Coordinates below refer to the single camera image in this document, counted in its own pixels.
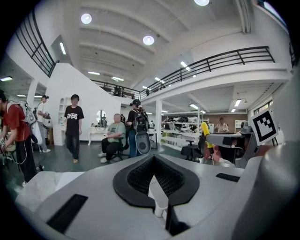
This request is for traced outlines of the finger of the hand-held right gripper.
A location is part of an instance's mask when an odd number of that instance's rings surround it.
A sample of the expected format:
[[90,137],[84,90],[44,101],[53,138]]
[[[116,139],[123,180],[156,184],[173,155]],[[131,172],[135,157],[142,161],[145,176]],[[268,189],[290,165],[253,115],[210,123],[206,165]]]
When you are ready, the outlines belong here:
[[218,133],[206,135],[206,141],[221,147],[244,147],[246,137],[247,135],[241,133]]

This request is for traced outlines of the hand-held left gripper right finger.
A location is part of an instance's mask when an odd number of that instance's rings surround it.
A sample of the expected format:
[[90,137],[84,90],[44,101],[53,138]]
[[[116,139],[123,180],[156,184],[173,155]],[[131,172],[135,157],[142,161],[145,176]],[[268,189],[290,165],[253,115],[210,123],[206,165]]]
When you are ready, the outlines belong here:
[[228,210],[226,202],[231,202],[231,194],[237,183],[217,177],[225,173],[240,177],[243,170],[228,166],[212,166],[186,161],[166,154],[154,155],[156,159],[166,160],[175,167],[183,167],[188,176],[197,178],[185,185],[199,186],[191,199],[184,204],[174,206],[177,219],[189,226],[187,231],[176,236],[183,240],[232,240],[236,224],[234,210]]

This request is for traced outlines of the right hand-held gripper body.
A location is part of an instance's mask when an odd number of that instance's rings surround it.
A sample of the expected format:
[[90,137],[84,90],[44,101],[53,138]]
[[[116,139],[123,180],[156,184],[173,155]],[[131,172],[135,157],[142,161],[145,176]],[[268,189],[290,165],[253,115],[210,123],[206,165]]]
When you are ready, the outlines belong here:
[[235,166],[245,168],[248,161],[255,157],[258,147],[263,144],[278,146],[278,127],[275,124],[273,114],[270,109],[254,115],[249,121],[241,124],[241,134],[247,135],[244,147],[235,147]]

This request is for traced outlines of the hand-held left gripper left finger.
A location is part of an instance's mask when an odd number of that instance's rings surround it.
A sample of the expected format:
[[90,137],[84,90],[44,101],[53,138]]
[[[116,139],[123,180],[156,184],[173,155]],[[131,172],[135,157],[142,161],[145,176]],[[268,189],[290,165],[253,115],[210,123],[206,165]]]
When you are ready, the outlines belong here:
[[86,171],[46,198],[35,213],[47,222],[74,194],[88,199],[65,235],[74,240],[166,240],[169,233],[150,208],[137,208],[123,201],[113,189],[113,178],[121,169],[142,157]]

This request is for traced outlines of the person's right forearm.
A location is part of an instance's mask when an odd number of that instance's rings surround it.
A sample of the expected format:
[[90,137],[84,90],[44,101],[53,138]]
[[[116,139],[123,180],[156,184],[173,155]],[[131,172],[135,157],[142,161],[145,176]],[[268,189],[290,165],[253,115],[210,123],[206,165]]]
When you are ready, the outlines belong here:
[[275,146],[271,145],[271,144],[263,144],[263,145],[260,145],[258,147],[258,150],[257,152],[255,153],[255,156],[258,157],[258,156],[264,156],[266,154],[266,152],[270,149],[273,149]]

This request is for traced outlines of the white shelving rack with items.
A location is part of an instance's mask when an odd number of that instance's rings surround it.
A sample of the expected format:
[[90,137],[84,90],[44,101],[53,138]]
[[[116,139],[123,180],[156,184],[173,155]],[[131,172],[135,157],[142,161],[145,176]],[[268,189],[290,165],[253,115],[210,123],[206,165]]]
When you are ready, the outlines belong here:
[[162,115],[161,143],[176,150],[188,144],[197,144],[202,134],[201,124],[205,122],[211,133],[214,124],[203,112],[173,112]]

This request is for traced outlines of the pink cloth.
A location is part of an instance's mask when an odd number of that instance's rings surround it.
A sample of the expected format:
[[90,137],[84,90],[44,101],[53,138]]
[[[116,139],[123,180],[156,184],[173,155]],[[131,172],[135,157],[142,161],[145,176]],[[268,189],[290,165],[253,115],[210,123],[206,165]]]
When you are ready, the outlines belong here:
[[[208,148],[207,144],[204,145],[204,153],[203,153],[203,157],[205,159],[210,159],[212,160],[211,158],[211,153],[210,153],[210,149]],[[222,155],[221,155],[221,152],[219,150],[219,147],[217,145],[213,145],[213,150],[214,150],[214,153],[213,153],[213,158],[214,158],[214,161],[215,162],[221,162],[222,160]]]

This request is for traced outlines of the black office chair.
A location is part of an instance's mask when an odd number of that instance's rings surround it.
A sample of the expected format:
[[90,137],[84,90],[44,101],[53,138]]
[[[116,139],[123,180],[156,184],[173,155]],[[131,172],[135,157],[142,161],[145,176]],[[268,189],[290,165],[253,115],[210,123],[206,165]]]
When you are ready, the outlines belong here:
[[129,144],[128,144],[128,142],[126,142],[126,144],[123,145],[122,140],[124,138],[121,136],[115,137],[114,139],[118,141],[118,148],[117,148],[117,151],[111,157],[111,159],[119,158],[120,160],[123,160],[123,156],[128,156],[128,154],[124,154],[123,151],[127,150],[129,148]]
[[201,145],[200,142],[194,144],[192,140],[186,140],[186,142],[188,145],[181,148],[181,154],[186,157],[187,161],[200,163],[204,155],[204,145]]

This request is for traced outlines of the white vanity desk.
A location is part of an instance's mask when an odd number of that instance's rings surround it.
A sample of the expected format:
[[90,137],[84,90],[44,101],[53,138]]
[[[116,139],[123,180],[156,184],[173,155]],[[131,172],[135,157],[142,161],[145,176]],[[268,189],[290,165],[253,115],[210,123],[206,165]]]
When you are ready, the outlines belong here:
[[90,146],[92,142],[100,142],[106,138],[107,131],[107,127],[90,127],[88,132],[88,146]]

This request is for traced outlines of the white support column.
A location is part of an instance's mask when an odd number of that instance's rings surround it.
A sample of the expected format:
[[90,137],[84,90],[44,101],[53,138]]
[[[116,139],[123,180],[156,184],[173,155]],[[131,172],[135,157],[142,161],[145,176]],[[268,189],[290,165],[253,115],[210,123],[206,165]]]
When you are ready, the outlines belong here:
[[156,101],[156,113],[155,113],[155,130],[157,133],[157,143],[160,143],[161,138],[161,122],[162,122],[162,100]]

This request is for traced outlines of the black balcony railing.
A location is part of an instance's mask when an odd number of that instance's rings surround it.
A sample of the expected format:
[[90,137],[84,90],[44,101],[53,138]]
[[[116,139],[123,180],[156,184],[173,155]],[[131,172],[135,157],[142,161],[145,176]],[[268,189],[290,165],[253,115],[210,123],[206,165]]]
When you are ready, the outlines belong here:
[[[181,67],[180,69],[166,75],[162,79],[155,80],[155,82],[151,85],[143,87],[143,90],[141,91],[120,86],[122,88],[121,97],[130,99],[137,98],[141,100],[152,93],[155,93],[167,87],[171,87],[173,84],[180,83],[189,78],[197,77],[198,75],[203,73],[212,72],[216,69],[235,65],[243,66],[246,64],[259,62],[275,62],[275,59],[270,53],[270,49],[268,46],[242,48],[204,58],[185,67]],[[113,96],[114,87],[119,86],[117,84],[102,82],[99,80],[92,81],[98,87],[102,88],[107,93]]]
[[35,11],[31,10],[18,26],[15,35],[36,65],[51,77],[58,60],[51,56],[38,28]]

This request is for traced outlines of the white shelf unit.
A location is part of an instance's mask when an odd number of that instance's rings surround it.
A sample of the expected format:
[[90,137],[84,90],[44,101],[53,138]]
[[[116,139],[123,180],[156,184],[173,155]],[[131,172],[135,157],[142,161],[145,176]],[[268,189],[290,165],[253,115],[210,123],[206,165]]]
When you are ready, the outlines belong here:
[[66,107],[69,105],[71,105],[69,97],[60,99],[57,121],[53,125],[53,141],[55,146],[63,146],[65,144],[66,123],[64,115]]

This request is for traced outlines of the white backpack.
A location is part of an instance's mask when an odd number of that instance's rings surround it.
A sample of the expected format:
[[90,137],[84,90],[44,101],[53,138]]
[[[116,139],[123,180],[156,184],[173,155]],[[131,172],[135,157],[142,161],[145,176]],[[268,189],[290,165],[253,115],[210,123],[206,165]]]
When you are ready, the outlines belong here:
[[28,105],[28,103],[26,101],[21,101],[21,102],[12,101],[12,102],[8,102],[8,104],[7,104],[7,112],[9,111],[9,108],[12,105],[17,105],[17,106],[19,106],[22,109],[23,114],[24,114],[24,118],[22,119],[22,121],[25,122],[27,125],[31,126],[31,125],[33,125],[37,121],[36,116],[34,115],[33,111],[31,110],[31,108],[29,107],[29,105]]

